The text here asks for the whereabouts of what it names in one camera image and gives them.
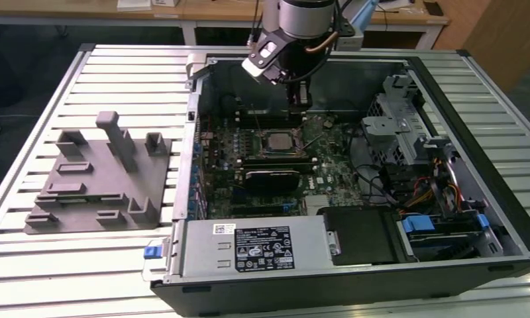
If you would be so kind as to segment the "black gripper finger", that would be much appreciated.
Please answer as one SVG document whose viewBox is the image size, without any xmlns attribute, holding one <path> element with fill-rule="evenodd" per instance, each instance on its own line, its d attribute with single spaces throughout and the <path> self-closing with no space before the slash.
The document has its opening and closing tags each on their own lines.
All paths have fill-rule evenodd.
<svg viewBox="0 0 530 318">
<path fill-rule="evenodd" d="M 301 107 L 307 110 L 313 106 L 313 97 L 310 94 L 310 81 L 302 81 L 299 84 Z"/>
<path fill-rule="evenodd" d="M 299 83 L 289 83 L 287 84 L 287 111 L 290 113 L 295 112 L 298 102 L 301 101 L 301 94 L 299 94 Z"/>
</svg>

